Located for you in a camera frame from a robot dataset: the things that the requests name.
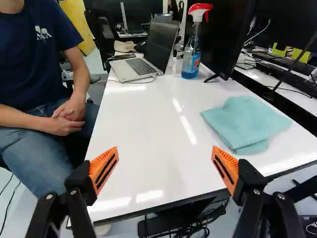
laptop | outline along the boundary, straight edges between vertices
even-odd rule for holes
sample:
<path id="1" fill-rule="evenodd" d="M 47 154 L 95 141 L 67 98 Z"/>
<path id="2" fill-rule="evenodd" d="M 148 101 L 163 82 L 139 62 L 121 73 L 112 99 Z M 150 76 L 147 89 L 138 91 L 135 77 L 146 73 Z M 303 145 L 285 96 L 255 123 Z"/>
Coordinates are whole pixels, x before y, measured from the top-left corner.
<path id="1" fill-rule="evenodd" d="M 128 82 L 164 74 L 178 27 L 178 21 L 152 19 L 144 57 L 110 62 L 119 81 Z"/>

man's hand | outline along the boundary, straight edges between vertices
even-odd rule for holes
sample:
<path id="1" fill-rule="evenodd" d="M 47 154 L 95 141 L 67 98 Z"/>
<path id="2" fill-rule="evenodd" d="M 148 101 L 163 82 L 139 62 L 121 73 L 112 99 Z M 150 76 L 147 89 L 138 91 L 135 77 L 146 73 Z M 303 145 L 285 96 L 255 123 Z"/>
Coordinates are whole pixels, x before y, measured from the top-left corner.
<path id="1" fill-rule="evenodd" d="M 85 116 L 85 96 L 73 94 L 71 98 L 57 108 L 52 118 L 62 117 L 67 120 L 81 121 Z"/>
<path id="2" fill-rule="evenodd" d="M 71 121 L 66 118 L 45 118 L 44 131 L 49 134 L 67 136 L 71 133 L 81 130 L 81 127 L 85 124 L 84 121 Z"/>

laptop screen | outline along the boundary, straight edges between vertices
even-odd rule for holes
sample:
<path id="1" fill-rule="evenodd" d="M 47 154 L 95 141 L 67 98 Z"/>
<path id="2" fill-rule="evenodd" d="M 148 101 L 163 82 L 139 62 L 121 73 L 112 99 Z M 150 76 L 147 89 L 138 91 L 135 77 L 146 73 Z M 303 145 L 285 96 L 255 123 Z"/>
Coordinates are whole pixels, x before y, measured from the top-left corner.
<path id="1" fill-rule="evenodd" d="M 144 58 L 165 72 L 179 26 L 178 21 L 152 19 Z"/>

screw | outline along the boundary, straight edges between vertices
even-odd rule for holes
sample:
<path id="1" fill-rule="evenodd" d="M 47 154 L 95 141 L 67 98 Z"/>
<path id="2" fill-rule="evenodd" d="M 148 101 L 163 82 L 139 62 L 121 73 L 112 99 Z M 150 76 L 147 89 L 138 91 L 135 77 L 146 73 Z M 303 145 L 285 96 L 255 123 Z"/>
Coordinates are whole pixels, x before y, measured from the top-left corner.
<path id="1" fill-rule="evenodd" d="M 260 191 L 258 191 L 257 189 L 254 189 L 253 192 L 256 194 L 256 195 L 260 195 Z"/>
<path id="2" fill-rule="evenodd" d="M 279 193 L 278 195 L 277 195 L 277 197 L 279 198 L 279 199 L 282 199 L 282 200 L 285 200 L 285 195 L 284 194 L 282 194 L 282 193 Z"/>

red spray nozzle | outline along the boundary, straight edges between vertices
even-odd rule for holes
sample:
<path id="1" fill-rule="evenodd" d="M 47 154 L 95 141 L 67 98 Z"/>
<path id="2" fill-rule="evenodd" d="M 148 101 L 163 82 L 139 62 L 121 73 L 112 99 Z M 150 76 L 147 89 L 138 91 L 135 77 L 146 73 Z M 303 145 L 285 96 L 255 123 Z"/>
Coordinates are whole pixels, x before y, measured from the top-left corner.
<path id="1" fill-rule="evenodd" d="M 208 11 L 212 8 L 213 5 L 209 3 L 196 3 L 189 8 L 188 14 L 193 16 L 194 22 L 202 22 L 203 15 L 205 16 L 206 21 L 209 22 Z"/>

